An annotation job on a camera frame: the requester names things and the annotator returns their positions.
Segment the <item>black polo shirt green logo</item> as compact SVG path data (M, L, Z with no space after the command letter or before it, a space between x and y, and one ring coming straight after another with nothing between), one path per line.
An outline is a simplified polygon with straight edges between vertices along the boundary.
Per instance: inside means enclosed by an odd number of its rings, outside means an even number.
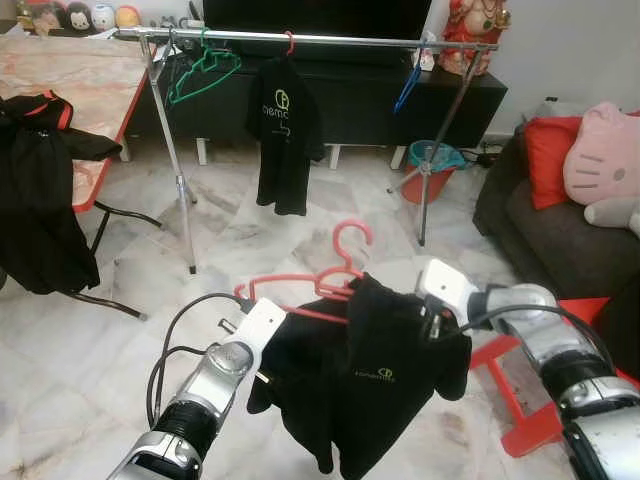
M248 413L276 407L285 430L314 456L320 474L361 480L434 396L465 396L474 348L444 320L431 340L422 301L366 274L347 301L307 310L342 323L288 314L262 352Z
M257 205L274 207L278 215L305 215L310 168L324 156L323 123L291 59L269 59L257 69L244 128L259 142Z

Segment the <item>blue plastic hanger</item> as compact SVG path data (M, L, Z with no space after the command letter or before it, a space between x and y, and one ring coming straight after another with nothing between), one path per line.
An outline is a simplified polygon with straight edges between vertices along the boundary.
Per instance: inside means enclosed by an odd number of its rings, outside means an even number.
M424 64L424 60L422 60L422 54L428 51L426 49L426 40L421 40L419 45L417 45L415 51L413 51L413 64L410 69L410 73L407 74L406 78L404 78L404 83L399 91L399 95L397 97L396 102L394 102L393 113L398 114L399 111L403 109L403 106L406 105L408 97L410 97L413 88L415 88L416 84L419 83L420 77L422 74L422 64Z

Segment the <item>orange bin teal bag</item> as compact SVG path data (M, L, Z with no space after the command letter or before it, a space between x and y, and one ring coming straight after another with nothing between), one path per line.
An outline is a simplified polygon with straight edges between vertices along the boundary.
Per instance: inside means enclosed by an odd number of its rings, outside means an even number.
M421 161L430 156L429 175L424 177L419 172L419 166ZM422 187L428 186L428 201L434 202L451 175L456 170L466 169L467 165L466 156L447 143L436 147L430 140L415 141L408 148L408 163L404 166L408 179L399 192L411 204L421 204Z

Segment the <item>red plastic stool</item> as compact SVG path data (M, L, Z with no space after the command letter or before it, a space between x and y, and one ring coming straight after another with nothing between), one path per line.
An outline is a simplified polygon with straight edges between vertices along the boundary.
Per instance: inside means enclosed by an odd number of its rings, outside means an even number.
M617 369L596 333L602 302L556 300L532 285L495 288L472 297L468 326L500 337L481 348L472 364L498 380L515 407L515 392L497 362L521 348L550 399L532 413L518 413L502 445L513 457L559 443L582 477L614 480L639 471L639 381Z

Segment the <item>brown fabric sofa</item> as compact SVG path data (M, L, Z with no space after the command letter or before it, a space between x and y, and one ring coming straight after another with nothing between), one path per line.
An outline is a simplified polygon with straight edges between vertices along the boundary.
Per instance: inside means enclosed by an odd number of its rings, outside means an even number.
M516 131L486 170L474 225L497 244L522 283L558 297L611 298L640 287L640 241L625 228L594 227L584 206L532 206L529 152Z

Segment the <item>red cushion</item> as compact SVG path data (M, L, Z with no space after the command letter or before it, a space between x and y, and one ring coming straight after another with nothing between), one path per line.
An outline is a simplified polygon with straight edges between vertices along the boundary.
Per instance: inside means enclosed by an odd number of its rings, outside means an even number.
M570 201L564 189L563 166L581 123L581 116L535 116L526 123L527 168L536 210Z

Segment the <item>grey Totoro plush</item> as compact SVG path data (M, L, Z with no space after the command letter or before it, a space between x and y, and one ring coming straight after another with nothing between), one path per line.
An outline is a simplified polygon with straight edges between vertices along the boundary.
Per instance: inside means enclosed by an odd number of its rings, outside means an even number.
M625 228L640 237L640 198L617 196L603 198L584 209L584 218L594 227Z

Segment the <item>black television cabinet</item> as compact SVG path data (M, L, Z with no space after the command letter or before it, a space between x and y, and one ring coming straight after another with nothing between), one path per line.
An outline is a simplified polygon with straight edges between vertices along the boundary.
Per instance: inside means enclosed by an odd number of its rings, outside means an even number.
M188 140L247 142L244 123L248 92L264 58L247 56L242 68L212 90L166 109L166 119L178 146ZM321 141L328 145L411 145L434 140L461 86L461 76L444 72L421 74L402 108L407 67L344 64L337 61L294 61L320 114ZM508 88L492 76L475 76L463 93L443 141L472 147L483 140Z

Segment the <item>pink cat face cushion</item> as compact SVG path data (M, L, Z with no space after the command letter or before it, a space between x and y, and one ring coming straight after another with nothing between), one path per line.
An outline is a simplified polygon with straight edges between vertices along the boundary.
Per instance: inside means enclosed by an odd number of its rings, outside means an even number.
M640 119L612 102L582 115L563 165L564 191L576 204L640 195Z

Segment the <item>white tissue pack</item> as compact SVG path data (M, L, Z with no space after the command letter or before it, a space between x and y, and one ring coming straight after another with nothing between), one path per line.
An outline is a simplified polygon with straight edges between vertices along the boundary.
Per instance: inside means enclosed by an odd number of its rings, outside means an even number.
M417 47L416 54L417 59L415 61L416 68L420 72L430 72L435 67L435 50L431 47L426 47L425 44L430 44L436 40L436 36L433 32L426 31L421 33L419 47Z

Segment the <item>red laughing Buddha statue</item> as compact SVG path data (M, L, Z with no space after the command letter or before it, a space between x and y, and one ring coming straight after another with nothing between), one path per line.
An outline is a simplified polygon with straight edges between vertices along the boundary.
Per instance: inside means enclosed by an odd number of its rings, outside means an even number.
M458 44L498 44L499 37L509 28L507 0L451 0L451 12L444 28L444 41ZM462 76L471 60L477 59L475 76L485 76L492 60L492 51L447 47L436 55L436 64L449 73Z

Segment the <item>metal clothes rack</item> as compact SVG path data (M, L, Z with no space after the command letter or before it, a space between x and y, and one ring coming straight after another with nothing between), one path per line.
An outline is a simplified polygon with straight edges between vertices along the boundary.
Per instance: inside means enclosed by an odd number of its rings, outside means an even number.
M169 163L172 166L175 191L178 195L178 204L180 209L180 225L183 230L180 233L180 241L186 243L186 269L189 275L195 275L198 271L198 260L195 252L195 238L193 238L191 223L189 223L189 207L196 204L196 198L193 197L192 189L189 188L189 182L184 174L182 165L180 165L177 146L175 146L175 138L172 133L172 127L168 120L168 111L166 111L166 101L163 93L160 92L157 82L161 77L161 73L166 65L166 60L170 58L170 50L173 49L178 38L197 38L200 37L201 29L175 29L175 28L159 28L159 27L132 27L119 28L116 31L118 35L124 37L132 37L140 42L143 54L143 65L145 65L145 84L148 86L152 97L154 97L154 105L157 118L160 120L161 131L165 141L166 152L168 152ZM243 31L224 31L224 29L210 29L207 32L207 40L251 40L264 42L287 42L284 33L260 33L260 32L243 32ZM397 40L397 38L361 38L361 37L344 37L329 35L294 35L297 44L316 44L316 45L342 45L371 47L371 49L413 49L419 45L420 40ZM498 44L458 44L458 42L433 41L426 44L430 49L443 51L444 49L467 49L476 52L481 51L497 51ZM454 116L463 99L465 93L470 87L472 77L474 77L474 68L477 64L475 60L467 65L465 74L458 88L454 101L445 114L444 122L439 131L436 132L435 142L440 145L443 142L445 133L451 128Z

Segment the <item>black flat television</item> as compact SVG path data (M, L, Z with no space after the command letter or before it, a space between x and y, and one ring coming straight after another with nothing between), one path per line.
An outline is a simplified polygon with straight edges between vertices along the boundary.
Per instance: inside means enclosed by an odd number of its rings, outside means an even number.
M433 0L202 0L212 29L364 38L420 37Z

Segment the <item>pink marble dining table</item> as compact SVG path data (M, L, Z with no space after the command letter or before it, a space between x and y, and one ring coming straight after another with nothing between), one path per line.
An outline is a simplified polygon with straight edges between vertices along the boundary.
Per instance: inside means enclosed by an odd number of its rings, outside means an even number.
M0 36L0 96L52 93L72 105L69 127L109 137L120 151L102 160L74 160L73 218L100 211L88 248L99 251L102 234L114 218L129 218L163 229L143 212L119 209L100 200L111 166L128 163L127 127L145 87L145 61L136 45L109 38Z

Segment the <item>blue white plush toy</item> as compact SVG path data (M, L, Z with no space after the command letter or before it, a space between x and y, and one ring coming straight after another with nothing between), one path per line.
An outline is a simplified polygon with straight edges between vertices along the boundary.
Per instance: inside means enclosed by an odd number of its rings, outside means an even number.
M116 13L113 6L106 3L97 3L91 8L92 26L96 31L106 31L106 29L116 27Z

